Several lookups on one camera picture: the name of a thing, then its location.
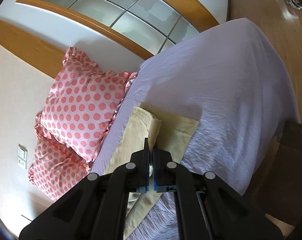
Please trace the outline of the dark wooden chair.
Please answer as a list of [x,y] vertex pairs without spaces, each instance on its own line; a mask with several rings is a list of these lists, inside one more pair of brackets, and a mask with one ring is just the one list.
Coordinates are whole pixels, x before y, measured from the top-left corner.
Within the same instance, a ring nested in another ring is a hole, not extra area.
[[262,212],[292,226],[302,219],[302,124],[286,122],[277,151],[267,154],[244,193]]

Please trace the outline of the lavender bed sheet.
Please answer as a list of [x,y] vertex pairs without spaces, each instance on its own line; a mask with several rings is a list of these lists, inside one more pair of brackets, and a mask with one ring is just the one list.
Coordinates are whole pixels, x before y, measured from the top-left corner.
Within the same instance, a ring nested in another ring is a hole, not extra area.
[[94,163],[102,173],[134,106],[145,103],[199,122],[182,165],[212,171],[244,193],[267,146],[299,113],[287,69],[246,18],[211,28],[140,66]]

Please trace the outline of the white sandal on floor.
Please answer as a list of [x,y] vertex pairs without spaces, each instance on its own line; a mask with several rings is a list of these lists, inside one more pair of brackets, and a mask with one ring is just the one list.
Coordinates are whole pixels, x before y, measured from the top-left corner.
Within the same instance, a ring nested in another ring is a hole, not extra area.
[[288,1],[288,4],[289,4],[291,7],[295,8],[295,9],[302,10],[302,4],[301,4],[300,2],[298,2],[298,1],[289,0],[289,1]]

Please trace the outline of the wooden headboard panel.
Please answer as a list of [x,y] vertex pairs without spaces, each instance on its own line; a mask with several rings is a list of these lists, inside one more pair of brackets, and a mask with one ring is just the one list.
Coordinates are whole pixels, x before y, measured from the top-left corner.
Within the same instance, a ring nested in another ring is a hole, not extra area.
[[0,45],[52,78],[62,69],[63,50],[1,20]]

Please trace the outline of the upper pink polka-dot pillow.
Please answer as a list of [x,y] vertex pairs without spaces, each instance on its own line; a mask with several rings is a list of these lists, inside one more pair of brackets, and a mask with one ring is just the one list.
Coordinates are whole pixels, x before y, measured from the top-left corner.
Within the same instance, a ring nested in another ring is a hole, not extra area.
[[136,72],[104,72],[85,52],[70,47],[40,114],[43,136],[94,161]]

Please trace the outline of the pink polka-dot pillow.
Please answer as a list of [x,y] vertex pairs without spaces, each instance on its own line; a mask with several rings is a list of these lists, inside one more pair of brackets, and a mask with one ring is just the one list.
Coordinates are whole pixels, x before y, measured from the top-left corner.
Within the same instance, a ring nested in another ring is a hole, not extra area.
[[91,171],[75,151],[55,138],[40,135],[28,170],[30,182],[50,200],[57,201]]
[[43,136],[94,161],[136,72],[104,72],[85,52],[70,47],[40,114]]

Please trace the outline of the lower pink polka-dot pillow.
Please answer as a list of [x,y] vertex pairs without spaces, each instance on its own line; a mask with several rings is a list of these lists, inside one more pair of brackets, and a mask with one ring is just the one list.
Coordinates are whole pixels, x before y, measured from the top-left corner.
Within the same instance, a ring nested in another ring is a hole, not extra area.
[[55,138],[40,135],[28,170],[30,182],[50,200],[57,201],[91,171],[75,151]]

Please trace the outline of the khaki yellow pants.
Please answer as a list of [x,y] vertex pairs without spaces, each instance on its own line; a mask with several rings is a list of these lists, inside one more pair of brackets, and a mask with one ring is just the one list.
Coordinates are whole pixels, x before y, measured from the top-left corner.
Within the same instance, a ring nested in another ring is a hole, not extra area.
[[[133,107],[121,140],[113,139],[116,148],[104,173],[111,173],[127,163],[133,152],[158,145],[180,163],[199,122],[162,111],[142,103]],[[174,197],[150,189],[145,194],[131,193],[124,224],[124,239],[178,239]]]

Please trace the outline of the wooden frosted glass window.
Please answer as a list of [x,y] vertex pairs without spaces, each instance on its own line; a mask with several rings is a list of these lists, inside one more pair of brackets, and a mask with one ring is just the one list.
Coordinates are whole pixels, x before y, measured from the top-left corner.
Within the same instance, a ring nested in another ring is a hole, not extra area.
[[17,0],[76,21],[142,59],[218,21],[198,0]]

